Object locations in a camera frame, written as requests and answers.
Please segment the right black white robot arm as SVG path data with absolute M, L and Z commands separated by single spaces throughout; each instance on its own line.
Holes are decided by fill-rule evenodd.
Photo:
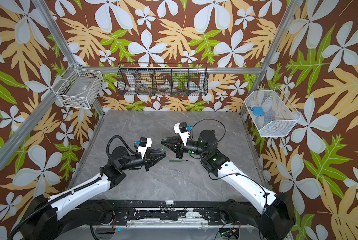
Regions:
M 225 202 L 220 209 L 225 223 L 243 222 L 254 226 L 267 240 L 283 240 L 295 225 L 291 199 L 286 194 L 266 189 L 241 171 L 218 150 L 215 131 L 201 131 L 196 141 L 190 139 L 188 132 L 180 132 L 176 137 L 163 138 L 161 143 L 179 159 L 184 153 L 198 155 L 209 175 L 214 175 L 216 181 L 225 181 L 249 201 L 248 204 L 234 200 Z

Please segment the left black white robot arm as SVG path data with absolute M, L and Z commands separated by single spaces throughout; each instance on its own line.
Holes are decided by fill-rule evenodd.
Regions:
M 151 148 L 150 138 L 141 137 L 134 146 L 133 150 L 121 136 L 112 136 L 106 146 L 108 162 L 100 167 L 98 174 L 61 194 L 36 197 L 7 238 L 12 240 L 21 233 L 25 240 L 56 239 L 62 233 L 63 218 L 91 198 L 119 185 L 127 176 L 126 170 L 149 171 L 167 156 L 164 150 Z

